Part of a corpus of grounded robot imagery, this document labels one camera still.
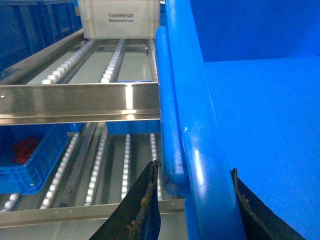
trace reflective steel surface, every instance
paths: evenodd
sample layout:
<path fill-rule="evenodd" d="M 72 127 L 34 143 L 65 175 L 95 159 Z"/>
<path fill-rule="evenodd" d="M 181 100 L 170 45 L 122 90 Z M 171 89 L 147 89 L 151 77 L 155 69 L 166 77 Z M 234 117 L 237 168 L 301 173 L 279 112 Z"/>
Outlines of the reflective steel surface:
<path fill-rule="evenodd" d="M 159 119 L 158 84 L 0 87 L 0 125 Z"/>
<path fill-rule="evenodd" d="M 184 199 L 159 201 L 160 214 L 184 212 L 184 203 Z M 107 219 L 118 206 L 119 203 L 114 203 L 94 206 L 4 212 L 1 213 L 0 228 Z"/>

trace blue storage box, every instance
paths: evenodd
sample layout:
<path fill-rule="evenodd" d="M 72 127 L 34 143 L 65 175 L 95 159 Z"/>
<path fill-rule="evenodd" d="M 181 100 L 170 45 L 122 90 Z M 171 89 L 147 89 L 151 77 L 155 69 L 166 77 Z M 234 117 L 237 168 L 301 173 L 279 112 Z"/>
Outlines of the blue storage box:
<path fill-rule="evenodd" d="M 46 46 L 49 46 L 77 29 L 73 0 L 39 0 L 41 29 Z"/>
<path fill-rule="evenodd" d="M 25 164 L 12 162 L 12 145 L 22 139 L 42 139 Z M 0 127 L 0 194 L 38 193 L 59 159 L 68 135 L 63 124 Z"/>
<path fill-rule="evenodd" d="M 160 13 L 160 26 L 167 26 L 167 16 L 165 13 Z"/>
<path fill-rule="evenodd" d="M 0 0 L 0 18 L 0 72 L 78 29 L 72 0 Z"/>
<path fill-rule="evenodd" d="M 69 133 L 78 133 L 82 130 L 82 128 L 85 126 L 85 123 L 66 123 L 66 131 Z"/>
<path fill-rule="evenodd" d="M 106 123 L 111 135 L 159 133 L 159 120 L 112 121 Z"/>
<path fill-rule="evenodd" d="M 320 1 L 168 0 L 166 13 L 156 36 L 164 187 L 191 202 L 188 234 L 244 238 L 237 168 L 274 213 L 318 239 Z"/>
<path fill-rule="evenodd" d="M 36 0 L 0 0 L 0 72 L 45 47 Z"/>

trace roller conveyor lane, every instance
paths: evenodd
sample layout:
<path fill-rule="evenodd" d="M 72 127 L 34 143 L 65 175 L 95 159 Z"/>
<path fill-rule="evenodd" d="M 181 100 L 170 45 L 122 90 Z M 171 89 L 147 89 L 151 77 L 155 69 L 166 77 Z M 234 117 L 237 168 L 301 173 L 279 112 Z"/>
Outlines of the roller conveyor lane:
<path fill-rule="evenodd" d="M 154 57 L 155 54 L 153 40 L 91 40 L 81 43 L 77 40 L 73 45 L 69 45 L 69 52 L 57 60 L 59 64 L 41 72 L 42 77 L 35 81 L 35 83 L 40 81 L 41 85 L 31 83 L 29 85 L 16 85 L 14 86 L 16 88 L 7 85 L 0 86 L 2 93 L 3 90 L 14 93 L 19 89 L 19 91 L 24 91 L 23 96 L 30 95 L 34 98 L 36 96 L 35 92 L 37 92 L 38 97 L 44 99 L 53 97 L 50 100 L 52 109 L 63 110 L 70 106 L 69 110 L 78 111 L 75 114 L 69 112 L 70 117 L 63 121 L 52 120 L 57 116 L 49 115 L 43 117 L 41 121 L 39 121 L 39 118 L 33 118 L 30 121 L 32 119 L 30 116 L 28 117 L 29 120 L 26 121 L 7 121 L 5 116 L 12 111 L 12 109 L 9 109 L 7 113 L 1 115 L 0 125 L 30 124 L 37 123 L 37 121 L 38 123 L 88 122 L 91 120 L 91 122 L 96 122 L 86 124 L 79 133 L 69 134 L 69 141 L 64 152 L 42 191 L 35 195 L 14 193 L 0 196 L 0 209 L 2 209 L 1 214 L 3 216 L 0 217 L 0 235 L 5 239 L 15 239 L 13 231 L 9 230 L 13 229 L 12 227 L 17 234 L 24 229 L 25 239 L 37 239 L 37 236 L 34 236 L 31 232 L 37 231 L 38 228 L 41 229 L 45 223 L 47 223 L 47 226 L 55 226 L 53 239 L 64 238 L 66 235 L 70 236 L 70 233 L 66 233 L 68 226 L 73 226 L 74 233 L 83 231 L 85 227 L 79 228 L 79 223 L 88 223 L 88 226 L 98 228 L 99 224 L 97 225 L 97 223 L 102 223 L 99 219 L 108 218 L 116 209 L 146 164 L 155 159 L 161 161 L 161 155 L 158 154 L 161 146 L 160 141 L 157 141 L 160 136 L 157 133 L 109 135 L 104 121 L 117 120 L 117 118 L 99 118 L 99 112 L 108 113 L 115 108 L 118 108 L 116 110 L 117 114 L 119 112 L 125 114 L 124 117 L 121 117 L 122 120 L 127 119 L 127 114 L 134 115 L 135 120 L 149 118 L 145 117 L 146 115 L 141 115 L 140 112 L 150 115 L 150 119 L 159 118 L 158 86 L 156 83 L 126 83 L 123 82 L 124 79 L 117 82 L 120 71 L 122 77 L 128 77 L 133 71 L 143 69 L 142 67 L 138 70 L 135 69 L 136 63 L 128 64 L 128 60 L 132 61 L 135 54 L 137 54 L 137 59 L 140 59 L 142 57 L 141 46 L 144 45 L 147 45 L 149 50 L 151 75 L 150 73 L 147 74 L 148 79 L 152 76 L 152 81 L 156 82 L 155 58 L 150 58 Z M 122 62 L 126 49 L 130 52 L 128 55 L 130 57 L 123 67 Z M 86 83 L 88 77 L 82 74 L 92 69 L 92 64 L 86 64 L 86 62 L 94 63 L 95 61 L 101 61 L 101 59 L 105 63 L 104 66 L 99 64 L 99 69 L 94 69 L 94 74 L 91 74 L 92 79 L 89 79 L 89 83 Z M 139 72 L 134 74 L 136 77 L 140 75 Z M 98 85 L 95 87 L 92 83 L 100 83 L 100 87 L 96 88 Z M 128 105 L 126 101 L 123 104 L 121 103 L 128 96 L 128 94 L 125 94 L 128 86 L 132 87 L 132 107 L 136 107 L 138 110 L 132 109 L 131 106 L 129 106 L 130 109 L 126 109 Z M 81 97 L 76 96 L 75 93 L 79 93 L 79 91 L 83 93 L 87 91 L 88 94 Z M 7 95 L 6 92 L 4 95 L 6 100 L 10 100 L 10 95 Z M 60 102 L 58 99 L 62 99 L 62 97 L 68 104 L 55 105 Z M 30 108 L 26 105 L 28 100 L 22 99 L 20 102 L 23 103 L 23 106 L 21 105 L 22 109 Z M 103 103 L 110 110 L 100 108 L 99 112 L 93 114 L 88 112 L 88 109 L 94 109 L 89 106 L 90 103 L 97 106 L 100 104 L 98 102 L 101 102 L 101 105 Z M 1 104 L 8 106 L 8 102 L 2 101 Z M 37 109 L 41 108 L 50 109 L 49 105 L 37 107 Z M 82 115 L 86 116 L 83 119 L 79 117 L 81 111 Z M 179 196 L 167 195 L 163 190 L 161 177 L 158 178 L 157 184 L 159 209 L 163 221 L 163 230 L 160 232 L 159 239 L 186 239 L 184 200 Z M 82 234 L 83 240 L 88 239 L 86 236 L 90 235 L 89 233 L 90 230 Z M 39 236 L 39 239 L 51 240 L 52 237 L 49 233 Z"/>

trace red object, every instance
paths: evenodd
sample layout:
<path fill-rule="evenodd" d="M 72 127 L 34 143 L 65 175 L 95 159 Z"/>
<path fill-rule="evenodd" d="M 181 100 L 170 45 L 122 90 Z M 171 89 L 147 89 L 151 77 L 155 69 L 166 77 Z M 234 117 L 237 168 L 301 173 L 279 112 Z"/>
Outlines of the red object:
<path fill-rule="evenodd" d="M 41 139 L 38 140 L 35 137 L 30 136 L 13 144 L 11 148 L 15 153 L 15 158 L 12 160 L 12 162 L 17 164 L 25 164 L 34 153 L 40 142 Z"/>

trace blue plastic crate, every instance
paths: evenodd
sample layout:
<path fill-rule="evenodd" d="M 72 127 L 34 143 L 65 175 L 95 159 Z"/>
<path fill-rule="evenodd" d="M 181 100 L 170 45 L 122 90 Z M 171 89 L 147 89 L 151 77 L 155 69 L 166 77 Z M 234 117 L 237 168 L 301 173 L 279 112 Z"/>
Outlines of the blue plastic crate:
<path fill-rule="evenodd" d="M 0 0 L 0 72 L 45 47 L 36 0 Z"/>
<path fill-rule="evenodd" d="M 27 137 L 42 139 L 27 163 L 12 162 L 11 146 Z M 38 193 L 46 183 L 68 141 L 62 124 L 0 127 L 0 194 Z"/>
<path fill-rule="evenodd" d="M 77 29 L 73 0 L 39 0 L 40 26 L 46 46 L 49 46 Z"/>
<path fill-rule="evenodd" d="M 113 121 L 106 123 L 111 135 L 159 133 L 159 120 Z"/>
<path fill-rule="evenodd" d="M 167 26 L 167 16 L 166 13 L 160 13 L 160 26 Z"/>
<path fill-rule="evenodd" d="M 164 187 L 191 203 L 189 236 L 245 237 L 232 200 L 236 167 L 273 212 L 318 239 L 320 2 L 166 7 L 156 36 Z"/>
<path fill-rule="evenodd" d="M 66 131 L 69 133 L 78 133 L 85 126 L 85 123 L 66 123 Z"/>
<path fill-rule="evenodd" d="M 72 0 L 0 0 L 0 18 L 0 72 L 78 29 Z"/>

